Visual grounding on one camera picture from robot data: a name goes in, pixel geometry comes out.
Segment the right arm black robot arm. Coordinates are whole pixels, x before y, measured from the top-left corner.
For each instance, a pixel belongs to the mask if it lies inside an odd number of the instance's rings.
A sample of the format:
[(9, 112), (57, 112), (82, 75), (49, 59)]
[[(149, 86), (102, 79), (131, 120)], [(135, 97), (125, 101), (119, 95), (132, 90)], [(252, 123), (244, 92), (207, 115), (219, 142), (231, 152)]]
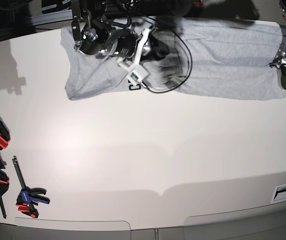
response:
[(72, 35), (75, 49), (89, 56), (101, 53), (123, 60), (133, 60), (137, 65), (141, 60), (159, 61), (169, 55), (169, 47), (156, 39), (154, 26), (145, 28), (141, 34), (130, 29), (132, 17), (126, 3), (113, 1), (125, 13), (126, 23), (108, 20), (106, 0), (72, 0)]

